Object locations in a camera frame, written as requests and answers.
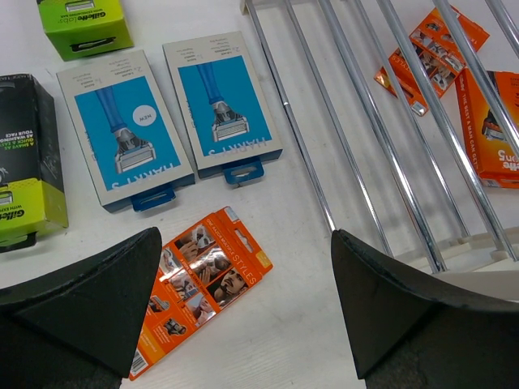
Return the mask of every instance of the black triangular piece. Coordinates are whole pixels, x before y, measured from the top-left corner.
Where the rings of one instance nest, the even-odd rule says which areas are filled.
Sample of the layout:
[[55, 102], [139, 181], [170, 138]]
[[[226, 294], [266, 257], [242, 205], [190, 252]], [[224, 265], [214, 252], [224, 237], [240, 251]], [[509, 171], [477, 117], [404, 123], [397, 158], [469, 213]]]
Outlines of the black triangular piece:
[[519, 305], [437, 280], [345, 231], [332, 262], [359, 378], [376, 388], [519, 386]]
[[0, 290], [6, 387], [118, 387], [128, 377], [161, 257], [148, 229], [63, 269]]

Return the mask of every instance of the orange cardboard backing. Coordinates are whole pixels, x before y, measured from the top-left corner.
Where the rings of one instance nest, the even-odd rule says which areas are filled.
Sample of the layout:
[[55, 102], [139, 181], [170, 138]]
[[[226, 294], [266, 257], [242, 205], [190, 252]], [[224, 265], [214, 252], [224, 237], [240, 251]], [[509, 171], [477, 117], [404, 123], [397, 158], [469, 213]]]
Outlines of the orange cardboard backing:
[[[453, 7], [453, 10], [472, 45], [479, 50], [489, 35], [456, 8]], [[465, 68], [465, 61], [436, 8], [414, 29], [410, 40], [425, 66], [436, 94], [442, 97]], [[413, 111], [419, 116], [425, 115], [429, 108], [400, 49], [393, 53], [389, 62], [397, 74]], [[396, 95], [385, 69], [381, 69], [376, 74], [375, 80]]]
[[130, 380], [197, 332], [272, 269], [232, 208], [205, 217], [163, 247]]
[[[519, 75], [489, 72], [501, 99], [519, 124]], [[519, 160], [496, 124], [490, 106], [472, 74], [461, 72], [456, 81], [465, 149], [483, 185], [519, 189]]]

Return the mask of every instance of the black product box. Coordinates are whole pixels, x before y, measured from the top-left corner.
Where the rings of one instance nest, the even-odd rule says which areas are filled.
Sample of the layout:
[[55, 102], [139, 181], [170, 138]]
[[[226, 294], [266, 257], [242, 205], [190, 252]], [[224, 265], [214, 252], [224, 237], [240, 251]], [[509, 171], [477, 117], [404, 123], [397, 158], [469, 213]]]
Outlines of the black product box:
[[31, 75], [0, 76], [0, 253], [66, 227], [54, 99]]

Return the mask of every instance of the cardboard box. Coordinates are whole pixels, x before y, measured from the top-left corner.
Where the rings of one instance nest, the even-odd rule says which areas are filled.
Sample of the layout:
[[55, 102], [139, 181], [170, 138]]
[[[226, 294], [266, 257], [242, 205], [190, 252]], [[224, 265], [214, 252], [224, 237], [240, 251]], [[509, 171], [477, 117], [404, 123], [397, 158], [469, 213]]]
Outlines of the cardboard box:
[[[494, 71], [488, 74], [519, 126], [519, 75]], [[461, 72], [456, 87], [465, 149], [483, 185], [519, 189], [519, 160], [468, 70]]]
[[[489, 37], [488, 33], [456, 8], [453, 7], [453, 10], [476, 51], [481, 49]], [[465, 68], [465, 60], [437, 9], [434, 9], [411, 33], [410, 40], [429, 75], [436, 94], [442, 97]], [[425, 115], [429, 108], [400, 49], [393, 53], [389, 62], [397, 74], [413, 111], [419, 116]], [[385, 69], [377, 73], [375, 80], [396, 95]]]
[[119, 0], [37, 0], [43, 29], [64, 60], [133, 46]]
[[263, 176], [280, 156], [277, 133], [242, 33], [164, 45], [200, 177], [229, 184]]
[[143, 211], [195, 183], [144, 51], [60, 72], [58, 80], [103, 207]]
[[0, 252], [68, 227], [54, 99], [31, 75], [0, 77]]
[[130, 379], [177, 348], [271, 270], [268, 256], [230, 207], [206, 216], [165, 245]]

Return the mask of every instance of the green gillette box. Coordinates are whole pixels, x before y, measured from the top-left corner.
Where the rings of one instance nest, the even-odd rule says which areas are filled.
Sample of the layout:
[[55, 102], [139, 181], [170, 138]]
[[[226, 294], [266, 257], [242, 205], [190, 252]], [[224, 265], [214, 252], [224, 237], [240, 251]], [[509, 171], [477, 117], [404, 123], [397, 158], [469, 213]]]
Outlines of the green gillette box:
[[0, 253], [67, 226], [54, 99], [31, 75], [0, 76]]
[[65, 61], [133, 46], [119, 0], [36, 0], [43, 29]]

